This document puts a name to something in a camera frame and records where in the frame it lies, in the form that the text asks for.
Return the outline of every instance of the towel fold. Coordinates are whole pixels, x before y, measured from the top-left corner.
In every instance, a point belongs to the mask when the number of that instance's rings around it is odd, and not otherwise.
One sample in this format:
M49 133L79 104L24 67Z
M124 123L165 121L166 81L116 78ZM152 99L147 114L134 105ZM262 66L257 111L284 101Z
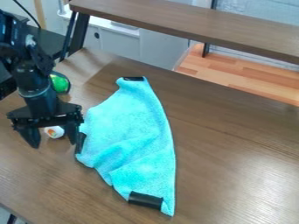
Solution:
M125 200L132 192L163 198L161 211L172 216L176 158L163 107L145 77L116 83L118 91L87 111L80 126L87 138L76 157Z

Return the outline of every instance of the turquoise towel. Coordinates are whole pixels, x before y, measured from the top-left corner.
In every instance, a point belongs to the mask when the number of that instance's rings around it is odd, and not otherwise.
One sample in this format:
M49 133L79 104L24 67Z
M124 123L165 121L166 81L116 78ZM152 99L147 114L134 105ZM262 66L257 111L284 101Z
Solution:
M163 198L161 211L173 216L176 158L163 107L146 78L116 83L118 91L87 111L76 157L125 200L132 191Z

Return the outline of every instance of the black robotic arm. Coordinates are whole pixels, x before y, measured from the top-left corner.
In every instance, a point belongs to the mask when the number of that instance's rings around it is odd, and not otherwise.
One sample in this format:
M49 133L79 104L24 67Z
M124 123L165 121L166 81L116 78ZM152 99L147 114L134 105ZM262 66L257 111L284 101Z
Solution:
M61 126L70 142L75 144L79 126L83 123L81 106L58 98L50 79L54 67L51 57L39 48L26 24L1 10L0 60L11 74L0 83L0 100L17 89L26 103L25 107L8 113L13 129L31 147L38 148L38 128Z

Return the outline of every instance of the wooden tabletop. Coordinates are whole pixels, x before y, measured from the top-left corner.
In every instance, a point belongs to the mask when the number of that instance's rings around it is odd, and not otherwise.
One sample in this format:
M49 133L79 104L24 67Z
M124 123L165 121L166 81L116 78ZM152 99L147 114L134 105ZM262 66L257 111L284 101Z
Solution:
M72 0L71 10L299 64L299 26L164 0Z
M177 154L174 218L129 205L66 139L27 146L0 103L0 203L32 223L299 223L298 108L105 53L81 50L58 64L84 112L107 99L121 76L145 75L161 100Z

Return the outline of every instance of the white wall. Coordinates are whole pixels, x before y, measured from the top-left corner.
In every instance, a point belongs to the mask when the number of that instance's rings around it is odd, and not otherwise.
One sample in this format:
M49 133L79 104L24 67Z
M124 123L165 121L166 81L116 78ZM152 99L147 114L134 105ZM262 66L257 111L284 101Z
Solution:
M212 0L193 0L192 5L199 7L210 8Z
M33 0L19 0L19 2L35 17L37 18L37 13L35 11ZM57 16L57 11L59 9L58 0L42 0L43 10L45 13L45 23L46 29L52 32L57 32L60 34L65 34L62 25L62 18ZM3 11L8 11L11 13L18 14L20 16L27 17L27 14L20 9L11 0L0 0L0 9ZM30 21L29 25L35 25L34 22Z

